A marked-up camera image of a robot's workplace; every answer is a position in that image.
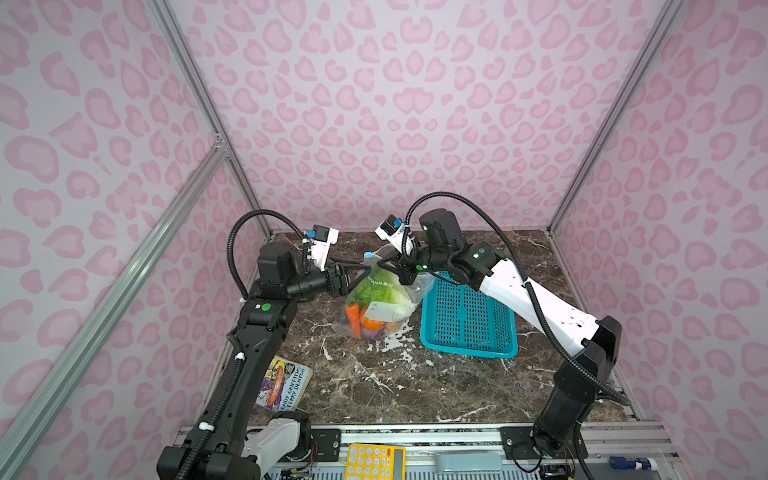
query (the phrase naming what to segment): marble surface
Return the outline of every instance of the marble surface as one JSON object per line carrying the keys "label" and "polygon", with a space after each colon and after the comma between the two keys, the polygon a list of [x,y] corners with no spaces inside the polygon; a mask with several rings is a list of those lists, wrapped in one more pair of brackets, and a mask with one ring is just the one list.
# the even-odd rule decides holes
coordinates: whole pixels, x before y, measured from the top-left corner
{"label": "marble surface", "polygon": [[[470,242],[485,240],[503,251],[492,232],[465,234]],[[544,232],[507,235],[528,275],[575,304]],[[331,253],[362,258],[382,245],[374,233],[341,233]],[[335,328],[343,306],[343,298],[326,294],[300,305],[280,350],[281,356],[314,369],[299,405],[314,424],[532,422],[561,364],[547,338],[524,320],[517,321],[519,352],[514,359],[480,359],[422,346],[420,307],[400,331],[384,340],[349,338]],[[255,408],[250,424],[264,424],[269,418],[269,412]],[[588,420],[618,422],[626,416],[606,402],[597,405]]]}

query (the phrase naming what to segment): white label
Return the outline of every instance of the white label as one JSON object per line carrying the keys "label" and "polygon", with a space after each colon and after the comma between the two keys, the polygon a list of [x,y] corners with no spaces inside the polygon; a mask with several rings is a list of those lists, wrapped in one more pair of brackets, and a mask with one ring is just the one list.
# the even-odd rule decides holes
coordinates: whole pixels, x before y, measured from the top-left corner
{"label": "white label", "polygon": [[378,322],[399,322],[408,318],[413,313],[413,305],[394,305],[385,302],[371,302],[366,310],[365,317]]}

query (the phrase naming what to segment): pink patterned wallpaper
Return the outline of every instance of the pink patterned wallpaper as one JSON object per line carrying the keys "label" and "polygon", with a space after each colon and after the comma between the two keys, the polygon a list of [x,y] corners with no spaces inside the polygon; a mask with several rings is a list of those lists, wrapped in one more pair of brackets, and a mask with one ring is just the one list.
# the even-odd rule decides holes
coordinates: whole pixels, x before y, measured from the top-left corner
{"label": "pink patterned wallpaper", "polygon": [[768,472],[766,24],[692,2],[557,235],[692,480]]}
{"label": "pink patterned wallpaper", "polygon": [[[156,478],[163,447],[199,413],[240,307],[224,252],[244,201],[222,165],[19,478]],[[255,223],[240,231],[244,279],[260,241]]]}
{"label": "pink patterned wallpaper", "polygon": [[548,225],[663,2],[170,3],[261,204],[360,230],[438,189]]}
{"label": "pink patterned wallpaper", "polygon": [[210,150],[147,13],[0,5],[0,435]]}

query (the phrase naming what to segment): teal plastic basket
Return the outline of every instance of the teal plastic basket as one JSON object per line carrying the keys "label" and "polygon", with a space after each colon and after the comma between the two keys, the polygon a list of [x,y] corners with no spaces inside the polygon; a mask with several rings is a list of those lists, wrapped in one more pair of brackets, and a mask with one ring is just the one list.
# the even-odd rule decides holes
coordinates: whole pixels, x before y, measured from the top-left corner
{"label": "teal plastic basket", "polygon": [[425,347],[439,352],[486,359],[518,354],[515,312],[466,285],[441,280],[424,298],[421,339]]}

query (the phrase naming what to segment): plastic bag of vegetables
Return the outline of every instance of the plastic bag of vegetables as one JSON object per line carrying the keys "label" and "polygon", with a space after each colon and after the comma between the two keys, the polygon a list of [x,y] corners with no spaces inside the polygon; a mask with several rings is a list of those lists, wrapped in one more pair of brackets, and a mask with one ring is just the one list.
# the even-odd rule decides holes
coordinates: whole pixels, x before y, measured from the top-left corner
{"label": "plastic bag of vegetables", "polygon": [[395,247],[386,245],[366,254],[364,263],[371,272],[347,296],[336,331],[359,339],[381,339],[400,328],[430,291],[435,278],[427,273],[420,273],[413,285],[401,285],[397,275],[376,265],[394,251]]}

